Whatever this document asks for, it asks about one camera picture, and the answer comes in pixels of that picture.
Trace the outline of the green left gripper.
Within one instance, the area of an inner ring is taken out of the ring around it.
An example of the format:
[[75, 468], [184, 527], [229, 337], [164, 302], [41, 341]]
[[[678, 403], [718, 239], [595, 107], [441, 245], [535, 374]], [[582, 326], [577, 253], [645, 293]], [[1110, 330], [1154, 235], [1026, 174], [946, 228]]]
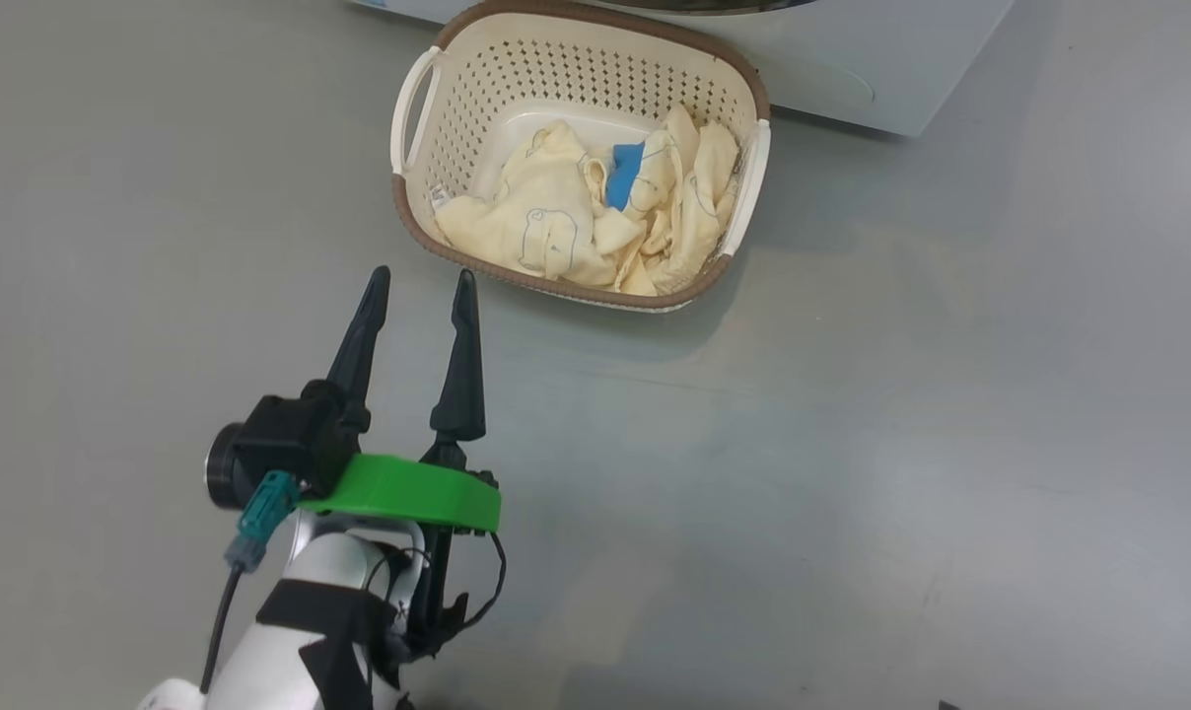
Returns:
[[[366, 404], [378, 336], [386, 322], [391, 270], [372, 270], [326, 380], [342, 392], [339, 426], [362, 435], [372, 426]], [[300, 507], [348, 513], [366, 521], [410, 521], [470, 532], [495, 532], [501, 491], [473, 472], [438, 463], [466, 463], [464, 442], [486, 436], [481, 311], [472, 270], [460, 272], [453, 298], [455, 341], [439, 400], [430, 415], [435, 432], [428, 463], [389, 455], [298, 455], [298, 480], [308, 486]]]

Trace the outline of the cream garment with bear print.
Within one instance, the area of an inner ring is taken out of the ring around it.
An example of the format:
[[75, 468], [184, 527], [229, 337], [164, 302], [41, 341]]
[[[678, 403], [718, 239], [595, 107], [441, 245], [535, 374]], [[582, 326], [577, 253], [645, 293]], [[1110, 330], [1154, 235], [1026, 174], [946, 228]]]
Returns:
[[453, 249], [528, 278], [615, 286], [621, 260], [646, 233], [605, 201], [613, 148], [590, 148], [556, 120], [510, 154], [491, 197], [455, 197], [435, 208]]

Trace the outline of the small blue cloth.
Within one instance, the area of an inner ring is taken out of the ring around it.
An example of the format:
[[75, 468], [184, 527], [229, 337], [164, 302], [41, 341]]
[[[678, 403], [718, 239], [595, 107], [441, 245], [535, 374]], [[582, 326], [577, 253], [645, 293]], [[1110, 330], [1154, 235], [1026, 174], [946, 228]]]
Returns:
[[644, 163], [646, 143], [615, 144], [610, 150], [610, 168], [605, 181], [605, 203], [619, 211], [630, 203], [632, 183]]

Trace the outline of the cream perforated laundry basket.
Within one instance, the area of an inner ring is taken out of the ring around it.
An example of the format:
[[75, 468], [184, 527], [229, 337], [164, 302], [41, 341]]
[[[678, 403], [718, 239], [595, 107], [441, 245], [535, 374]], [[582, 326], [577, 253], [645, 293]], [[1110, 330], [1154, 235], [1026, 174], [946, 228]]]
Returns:
[[[690, 287], [622, 295], [528, 278], [445, 242], [435, 208], [455, 197], [491, 197], [510, 154], [541, 127], [568, 122], [590, 148], [635, 144], [676, 105], [696, 125], [725, 125], [740, 151], [731, 220]], [[771, 100], [749, 60], [709, 35], [582, 4], [475, 4], [412, 63], [389, 143], [394, 207], [429, 253], [542, 295], [671, 312], [713, 287], [744, 239], [771, 158]]]

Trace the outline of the white front-load washing machine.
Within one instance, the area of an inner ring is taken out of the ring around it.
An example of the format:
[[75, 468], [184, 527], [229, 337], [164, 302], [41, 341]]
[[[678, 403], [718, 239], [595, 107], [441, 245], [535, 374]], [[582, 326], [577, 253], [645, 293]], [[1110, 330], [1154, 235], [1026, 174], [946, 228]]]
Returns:
[[773, 107], [917, 136], [1014, 0], [817, 0], [748, 15], [672, 15], [596, 0], [343, 0], [442, 26], [475, 4], [591, 5], [715, 36], [756, 67]]

